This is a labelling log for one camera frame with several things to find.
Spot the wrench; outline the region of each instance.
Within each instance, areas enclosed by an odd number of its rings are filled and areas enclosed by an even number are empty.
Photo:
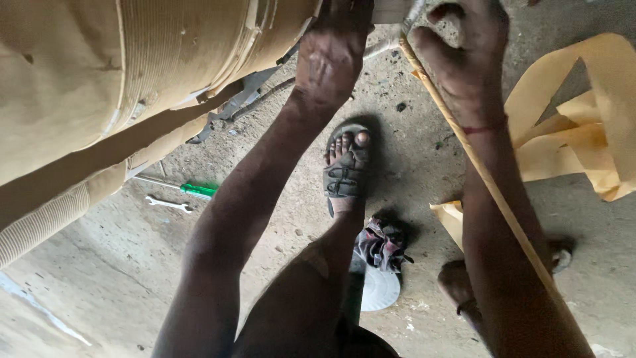
[[[187,203],[183,203],[183,204],[175,204],[175,203],[171,203],[170,201],[163,201],[163,200],[159,200],[157,198],[155,198],[152,195],[148,195],[146,196],[146,199],[150,200],[150,205],[164,205],[164,206],[169,206],[171,208],[176,208],[179,210],[183,210],[186,212],[186,214],[189,214],[192,212],[192,209],[188,209],[188,204]]]

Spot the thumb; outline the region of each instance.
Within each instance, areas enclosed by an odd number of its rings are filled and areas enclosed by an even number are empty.
[[[420,26],[413,30],[415,48],[420,57],[428,62],[435,72],[447,72],[449,66],[456,66],[461,50],[449,46],[430,27]]]

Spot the white paper plate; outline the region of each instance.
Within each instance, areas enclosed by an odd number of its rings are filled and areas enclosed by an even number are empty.
[[[367,265],[362,292],[362,312],[383,310],[398,300],[400,291],[396,274]]]

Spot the red thread bracelet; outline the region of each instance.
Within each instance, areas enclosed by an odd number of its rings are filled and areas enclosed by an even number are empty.
[[[462,129],[464,130],[464,133],[466,133],[466,135],[468,134],[474,134],[474,133],[483,133],[483,132],[489,132],[489,131],[499,131],[503,128],[506,128],[508,126],[508,116],[506,116],[506,118],[504,120],[502,120],[499,123],[496,124],[492,124],[492,125],[488,125],[486,127],[462,127]]]

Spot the hand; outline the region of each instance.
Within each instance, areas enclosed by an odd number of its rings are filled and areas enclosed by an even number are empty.
[[[316,26],[302,39],[295,91],[308,103],[339,109],[363,65],[373,0],[325,0]]]
[[[464,127],[492,127],[505,120],[501,94],[501,64],[508,43],[508,15],[499,0],[458,0],[429,14],[436,24],[443,17],[459,19],[463,44],[453,48],[432,29],[414,30],[423,60],[450,94]]]

